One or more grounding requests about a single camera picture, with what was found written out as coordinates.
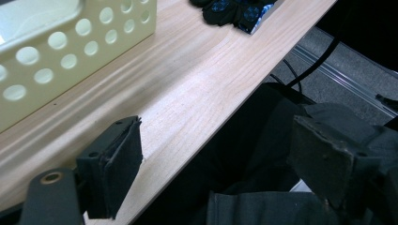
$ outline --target black fabric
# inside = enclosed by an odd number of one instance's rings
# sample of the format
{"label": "black fabric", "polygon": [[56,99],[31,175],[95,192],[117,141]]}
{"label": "black fabric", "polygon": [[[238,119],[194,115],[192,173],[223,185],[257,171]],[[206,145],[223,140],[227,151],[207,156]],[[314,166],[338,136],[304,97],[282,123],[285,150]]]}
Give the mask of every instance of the black fabric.
{"label": "black fabric", "polygon": [[235,0],[215,0],[203,8],[203,18],[211,25],[223,26],[233,23],[238,3]]}
{"label": "black fabric", "polygon": [[272,8],[276,0],[191,0],[195,6],[203,7],[206,23],[223,26],[232,23],[235,27],[252,34],[263,15]]}
{"label": "black fabric", "polygon": [[205,224],[211,191],[288,191],[286,163],[300,107],[262,84],[134,224]]}
{"label": "black fabric", "polygon": [[212,194],[207,225],[337,225],[334,211],[310,192]]}

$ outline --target black object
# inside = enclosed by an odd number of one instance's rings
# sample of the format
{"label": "black object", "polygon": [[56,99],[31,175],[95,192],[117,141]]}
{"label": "black object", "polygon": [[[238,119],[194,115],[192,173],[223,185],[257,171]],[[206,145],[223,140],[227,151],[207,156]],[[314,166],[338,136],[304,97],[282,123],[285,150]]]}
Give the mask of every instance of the black object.
{"label": "black object", "polygon": [[136,116],[115,122],[77,157],[92,194],[90,218],[115,218],[143,159],[140,124]]}
{"label": "black object", "polygon": [[43,172],[31,181],[23,204],[21,225],[77,225],[82,222],[72,170]]}
{"label": "black object", "polygon": [[341,218],[364,218],[369,208],[383,224],[398,224],[397,133],[349,112],[340,119],[340,109],[335,119],[319,120],[325,109],[312,111],[316,119],[295,117],[289,162]]}
{"label": "black object", "polygon": [[0,212],[0,224],[82,224],[115,218],[143,159],[138,116],[110,125],[78,157],[77,169],[59,168],[35,177],[26,200]]}
{"label": "black object", "polygon": [[233,24],[238,29],[253,34],[263,15],[276,0],[190,0],[203,7],[203,18],[208,24],[223,26]]}

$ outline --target dark floor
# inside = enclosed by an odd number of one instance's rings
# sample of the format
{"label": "dark floor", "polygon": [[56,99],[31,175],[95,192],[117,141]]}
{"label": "dark floor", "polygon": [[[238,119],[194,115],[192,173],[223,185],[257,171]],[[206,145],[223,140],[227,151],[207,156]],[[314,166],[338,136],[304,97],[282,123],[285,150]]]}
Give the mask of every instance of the dark floor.
{"label": "dark floor", "polygon": [[[319,57],[331,40],[332,37],[315,27],[298,43],[298,47]],[[297,74],[311,65],[298,56],[295,50],[290,52],[285,59]],[[386,110],[379,101],[375,100],[376,94],[398,99],[398,79],[395,72],[380,67],[344,44],[339,44],[326,64],[330,68],[335,68],[339,77],[345,77],[351,81],[351,86],[332,79],[325,71],[318,69],[301,82],[304,95],[318,103],[342,103],[370,124],[384,124],[396,115],[396,112],[391,112],[391,109]],[[284,83],[289,83],[294,79],[284,62],[281,62],[271,73]],[[267,76],[265,82],[275,82],[275,80]]]}

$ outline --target basket hole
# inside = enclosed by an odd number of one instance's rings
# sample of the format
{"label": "basket hole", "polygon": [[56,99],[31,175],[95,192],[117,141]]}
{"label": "basket hole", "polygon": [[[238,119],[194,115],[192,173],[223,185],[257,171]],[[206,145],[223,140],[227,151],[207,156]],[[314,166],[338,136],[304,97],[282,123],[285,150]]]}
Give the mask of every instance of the basket hole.
{"label": "basket hole", "polygon": [[74,54],[67,54],[61,60],[61,66],[65,69],[74,68],[77,64],[77,57]]}
{"label": "basket hole", "polygon": [[146,10],[146,11],[141,15],[141,21],[142,21],[143,23],[147,23],[147,22],[149,21],[149,17],[150,17],[149,11]]}
{"label": "basket hole", "polygon": [[55,32],[50,35],[48,42],[50,47],[55,50],[59,50],[67,46],[68,38],[62,32]]}
{"label": "basket hole", "polygon": [[115,30],[110,30],[106,33],[105,41],[108,44],[113,44],[117,40],[117,32]]}
{"label": "basket hole", "polygon": [[122,12],[124,13],[130,12],[132,10],[132,6],[133,6],[132,0],[123,0],[121,6]]}
{"label": "basket hole", "polygon": [[109,7],[104,8],[99,14],[99,20],[105,24],[110,23],[113,18],[114,18],[114,11]]}
{"label": "basket hole", "polygon": [[16,101],[26,95],[26,88],[20,84],[12,85],[3,92],[3,97],[10,101]]}
{"label": "basket hole", "polygon": [[88,19],[81,19],[76,23],[76,33],[80,36],[86,36],[91,32],[91,21]]}
{"label": "basket hole", "polygon": [[125,22],[124,25],[124,30],[126,33],[131,33],[134,30],[135,27],[135,21],[134,20],[128,20]]}
{"label": "basket hole", "polygon": [[54,77],[54,73],[49,68],[43,68],[35,73],[35,81],[37,83],[45,84],[50,82]]}
{"label": "basket hole", "polygon": [[33,65],[39,59],[38,50],[33,47],[24,47],[17,52],[17,60],[23,65]]}
{"label": "basket hole", "polygon": [[86,55],[94,55],[99,50],[99,44],[97,41],[90,41],[84,46],[84,53]]}
{"label": "basket hole", "polygon": [[2,65],[0,65],[0,82],[6,79],[7,74],[8,74],[8,72],[7,72],[6,68],[3,67]]}

